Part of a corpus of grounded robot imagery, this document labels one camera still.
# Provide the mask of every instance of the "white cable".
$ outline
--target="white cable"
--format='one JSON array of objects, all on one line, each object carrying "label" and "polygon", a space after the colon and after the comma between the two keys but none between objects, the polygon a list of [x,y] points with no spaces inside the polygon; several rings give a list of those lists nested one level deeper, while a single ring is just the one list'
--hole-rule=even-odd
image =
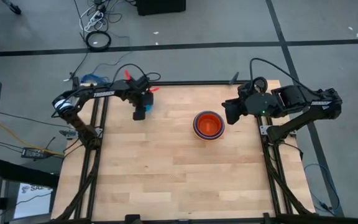
[{"label": "white cable", "polygon": [[[90,29],[95,26],[98,22],[100,22],[102,19],[103,19],[103,16],[104,14],[102,12],[100,12],[99,10],[97,10],[93,16],[91,17],[91,19],[88,21],[88,24],[83,28],[82,27],[82,17],[84,17],[84,15],[93,8],[94,5],[92,5],[89,9],[87,9],[84,13],[82,13],[81,17],[80,17],[80,28],[81,30],[87,32],[87,33],[90,33]],[[101,23],[101,26],[97,29],[97,30],[100,30],[100,28],[102,28],[103,26],[103,23]]]},{"label": "white cable", "polygon": [[96,30],[100,30],[100,28],[102,28],[102,26],[103,26],[103,22],[102,22],[102,21],[98,21],[97,23],[100,23],[100,26],[99,26],[99,27],[96,27],[96,25],[95,25],[94,28],[95,28]]}]

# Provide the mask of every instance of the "black cable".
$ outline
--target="black cable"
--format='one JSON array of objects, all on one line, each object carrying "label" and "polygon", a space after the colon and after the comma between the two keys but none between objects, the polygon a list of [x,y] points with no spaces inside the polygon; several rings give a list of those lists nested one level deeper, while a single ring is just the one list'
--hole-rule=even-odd
[{"label": "black cable", "polygon": [[161,79],[161,75],[159,73],[157,73],[157,72],[149,72],[149,73],[146,74],[146,77],[148,77],[149,75],[157,75],[158,76],[158,78],[153,79],[153,80],[149,78],[150,82],[156,82],[156,81],[159,81]]},{"label": "black cable", "polygon": [[[110,22],[110,23],[112,23],[112,24],[115,24],[115,23],[117,23],[117,22],[119,22],[121,19],[122,19],[122,14],[121,13],[106,13],[107,14],[107,18],[108,18],[108,21]],[[110,16],[116,16],[116,15],[118,15],[119,16],[119,19],[117,19],[116,21],[111,21],[110,20]]]},{"label": "black cable", "polygon": [[73,79],[75,77],[75,74],[77,73],[78,69],[80,69],[80,67],[82,66],[82,64],[84,63],[85,59],[87,58],[89,52],[86,52],[85,57],[82,59],[81,63],[77,66],[77,68],[74,70],[74,72],[70,73],[70,79]]},{"label": "black cable", "polygon": [[150,72],[150,73],[147,73],[147,74],[146,74],[146,73],[143,72],[143,70],[142,70],[139,66],[137,66],[137,65],[135,65],[135,64],[133,64],[133,63],[127,63],[127,64],[125,64],[125,65],[123,65],[123,66],[121,66],[121,67],[119,67],[119,68],[117,69],[116,73],[114,74],[114,77],[112,78],[112,82],[111,82],[110,87],[112,87],[112,85],[114,84],[114,81],[116,80],[119,71],[120,71],[122,68],[124,68],[125,66],[129,66],[129,65],[132,65],[132,66],[136,67],[137,69],[139,69],[140,72],[142,72],[143,76],[146,77],[146,78],[147,78],[148,75],[151,75],[151,74],[158,75],[158,79],[153,80],[153,81],[160,80],[160,78],[161,78],[161,75],[160,75],[159,73],[157,73],[157,72]]},{"label": "black cable", "polygon": [[[111,2],[111,0],[108,0],[107,5],[106,5],[106,12],[104,12],[104,13],[108,12],[110,2]],[[113,8],[117,4],[117,2],[118,2],[118,0],[111,7]]]},{"label": "black cable", "polygon": [[282,142],[281,144],[284,144],[284,145],[287,145],[287,146],[291,146],[291,147],[293,147],[293,148],[297,149],[297,150],[299,151],[299,153],[300,153],[300,154],[303,154],[302,150],[301,150],[300,148],[296,147],[296,146],[293,146],[293,145],[288,144],[288,143],[285,143],[285,142]]},{"label": "black cable", "polygon": [[132,1],[125,0],[125,2],[128,2],[128,3],[131,4],[132,6],[136,6],[136,0],[132,0]]},{"label": "black cable", "polygon": [[303,88],[307,89],[311,94],[316,95],[316,96],[320,96],[318,93],[316,93],[315,91],[309,89],[307,86],[305,86],[304,84],[302,84],[301,82],[299,82],[297,79],[293,78],[288,72],[284,71],[284,69],[280,68],[279,66],[275,65],[272,62],[269,62],[268,60],[262,59],[262,58],[252,58],[251,61],[249,61],[249,75],[251,78],[251,88],[248,89],[248,93],[250,92],[250,90],[252,89],[253,86],[253,82],[254,82],[254,76],[253,76],[253,71],[252,71],[252,62],[254,60],[258,60],[261,62],[265,62],[268,63],[269,65],[277,68],[278,70],[280,70],[282,73],[286,74],[288,77],[290,77],[294,82],[296,82],[297,84],[299,84],[300,86],[302,86]]},{"label": "black cable", "polygon": [[106,10],[107,10],[107,9],[109,8],[109,5],[110,5],[111,0],[106,0],[106,1],[103,2],[103,4],[104,4],[105,2],[107,2],[107,4],[106,4]]},{"label": "black cable", "polygon": [[[105,35],[108,38],[107,44],[105,44],[104,46],[101,46],[101,47],[93,47],[90,44],[90,38],[91,38],[92,35],[96,35],[96,34]],[[85,43],[86,43],[86,46],[88,46],[90,51],[92,51],[92,52],[102,52],[102,51],[106,50],[110,46],[110,44],[111,44],[111,36],[105,31],[101,31],[101,30],[92,31],[92,32],[88,33],[88,35],[86,36]]]},{"label": "black cable", "polygon": [[8,143],[4,143],[4,142],[0,142],[0,144],[4,144],[4,145],[7,145],[7,146],[15,147],[15,148],[18,148],[18,149],[23,149],[23,147],[15,146],[15,145],[8,144]]},{"label": "black cable", "polygon": [[80,18],[80,21],[81,21],[81,26],[82,26],[82,35],[80,33],[80,36],[82,37],[82,40],[84,40],[85,42],[85,30],[84,30],[84,24],[82,23],[82,18],[81,18],[81,14],[80,14],[80,10],[78,9],[78,5],[77,5],[77,2],[76,0],[73,0],[74,1],[74,4],[75,4],[75,8],[77,9],[77,13],[78,13],[78,18]]},{"label": "black cable", "polygon": [[273,157],[272,157],[272,155],[270,153],[268,155],[270,156],[271,160],[276,161],[275,159],[273,159]]},{"label": "black cable", "polygon": [[20,152],[19,150],[13,149],[13,148],[11,148],[11,147],[9,147],[9,146],[5,146],[5,145],[3,145],[3,144],[0,144],[0,146],[1,146],[1,147],[5,147],[5,148],[7,148],[7,149],[10,149],[10,150],[12,150],[12,151],[18,152],[18,153],[20,153],[20,154],[23,153],[23,152]]},{"label": "black cable", "polygon": [[77,140],[75,140],[75,141],[73,142],[73,144],[71,144],[70,146],[68,146],[67,148],[65,148],[65,149],[63,150],[63,153],[65,153],[65,151],[66,151],[67,149],[73,147],[73,146],[75,145],[75,143],[77,143],[79,140],[80,140],[80,139],[78,138]]},{"label": "black cable", "polygon": [[53,155],[52,157],[59,158],[59,159],[64,159],[64,157],[57,156],[57,155]]},{"label": "black cable", "polygon": [[64,158],[66,158],[68,155],[70,155],[72,152],[74,152],[75,150],[77,150],[79,147],[81,147],[81,146],[84,146],[83,144],[80,144],[79,146],[77,146],[77,147],[75,147],[73,150],[71,150],[69,153],[67,153],[67,155],[65,155],[64,157],[63,157],[63,159]]},{"label": "black cable", "polygon": [[111,13],[114,12],[114,7],[116,7],[116,5],[118,5],[119,3],[123,3],[123,2],[118,2],[119,0],[116,0],[116,2],[111,6],[110,10],[107,10],[106,13]]},{"label": "black cable", "polygon": [[[44,194],[44,195],[37,195],[37,196],[34,196],[34,197],[32,197],[32,198],[30,198],[30,199],[28,199],[28,200],[18,202],[18,203],[15,205],[14,208],[16,208],[20,203],[29,202],[29,201],[33,200],[34,198],[36,198],[36,197],[44,197],[44,196],[47,196],[47,195],[50,195],[50,194],[52,194],[52,193],[50,192],[50,193],[47,193],[47,194]],[[3,211],[3,212],[0,214],[0,216],[3,215],[3,214],[5,214],[7,211],[9,211],[9,210],[11,210],[11,209],[13,209],[13,208],[10,208],[10,209],[7,209],[7,210]]]},{"label": "black cable", "polygon": [[55,138],[56,138],[56,137],[53,137],[53,138],[49,141],[49,143],[47,144],[47,147],[45,147],[46,149],[48,149],[48,147],[49,147],[50,143],[52,143],[52,142],[53,142],[53,140],[55,140]]},{"label": "black cable", "polygon": [[37,122],[37,123],[40,123],[40,124],[47,124],[47,125],[56,126],[56,127],[68,128],[68,126],[64,126],[64,125],[60,125],[60,124],[51,124],[51,123],[46,123],[46,122],[43,122],[43,121],[37,121],[37,120],[35,120],[35,119],[25,118],[25,117],[22,117],[22,116],[17,116],[17,115],[12,115],[12,114],[7,114],[7,113],[3,113],[3,112],[0,112],[0,114],[6,115],[6,116],[11,116],[11,117],[14,117],[14,118],[26,119],[26,120],[29,120],[29,121],[34,121],[34,122]]},{"label": "black cable", "polygon": [[328,205],[326,205],[323,202],[319,202],[319,204],[320,204],[321,208],[323,208],[324,210],[326,210],[327,212],[329,212],[330,214],[332,214],[335,217],[335,213],[331,210],[332,208],[329,209]]},{"label": "black cable", "polygon": [[87,0],[86,3],[88,4],[89,7],[92,7],[92,5],[90,5],[90,1],[91,0]]}]

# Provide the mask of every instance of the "floor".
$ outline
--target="floor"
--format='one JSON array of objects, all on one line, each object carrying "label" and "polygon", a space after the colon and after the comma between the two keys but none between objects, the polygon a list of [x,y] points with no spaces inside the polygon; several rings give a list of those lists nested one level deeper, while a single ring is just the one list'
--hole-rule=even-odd
[{"label": "floor", "polygon": [[[77,2],[80,12],[89,8],[86,0]],[[273,23],[270,2],[278,23]],[[51,102],[71,88],[63,80],[81,62],[86,49],[75,5],[59,0],[15,3],[22,9],[21,16],[0,1],[0,111],[63,124],[50,118]],[[181,13],[140,17],[127,3],[117,5],[116,12],[123,17],[110,25],[110,31],[129,38],[112,35],[113,48],[89,54],[77,72],[79,77],[99,63],[116,62],[126,53],[123,50],[131,50],[116,47],[149,46],[135,48],[120,63],[159,72],[165,81],[230,80],[236,72],[247,79],[248,61],[261,57],[292,74],[295,70],[312,89],[335,88],[344,101],[342,114],[315,125],[343,212],[346,217],[358,217],[358,1],[187,0],[187,10]],[[279,28],[283,36],[277,35]],[[95,74],[112,77],[115,70],[101,66]],[[282,85],[292,84],[262,63],[255,64],[254,73],[279,79]],[[65,139],[57,132],[60,128],[3,115],[0,122],[32,144],[45,147],[55,136],[50,148],[62,151],[65,147]],[[18,144],[2,130],[0,141]],[[298,145],[305,152],[305,166],[317,161],[308,128],[299,130]],[[0,159],[30,162],[1,147]],[[319,169],[311,167],[306,175],[313,193],[329,202]]]}]

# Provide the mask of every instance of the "metal bracket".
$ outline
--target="metal bracket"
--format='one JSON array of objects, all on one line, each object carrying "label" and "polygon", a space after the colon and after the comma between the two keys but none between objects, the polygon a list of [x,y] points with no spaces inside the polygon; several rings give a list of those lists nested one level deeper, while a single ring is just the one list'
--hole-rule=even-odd
[{"label": "metal bracket", "polygon": [[[103,132],[103,129],[101,128],[95,128],[97,137],[101,138],[101,133]],[[74,131],[74,129],[70,129],[68,131],[60,130],[60,134],[66,137],[67,140],[73,140],[78,138],[78,132]]]},{"label": "metal bracket", "polygon": [[263,224],[272,224],[270,215],[268,213],[264,213],[264,222]]},{"label": "metal bracket", "polygon": [[142,221],[140,220],[140,215],[139,214],[130,214],[130,215],[126,215],[125,216],[125,224],[133,224],[133,223],[138,223],[141,224]]},{"label": "metal bracket", "polygon": [[[261,135],[267,135],[267,129],[273,125],[261,125],[259,126],[260,134]],[[296,137],[296,131],[290,132],[291,137]]]}]

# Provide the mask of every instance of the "black box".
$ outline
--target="black box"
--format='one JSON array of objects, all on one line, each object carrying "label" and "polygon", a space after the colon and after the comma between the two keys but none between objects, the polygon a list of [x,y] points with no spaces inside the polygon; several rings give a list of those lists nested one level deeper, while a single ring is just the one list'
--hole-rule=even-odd
[{"label": "black box", "polygon": [[136,7],[140,16],[183,12],[186,10],[186,0],[136,0]]}]

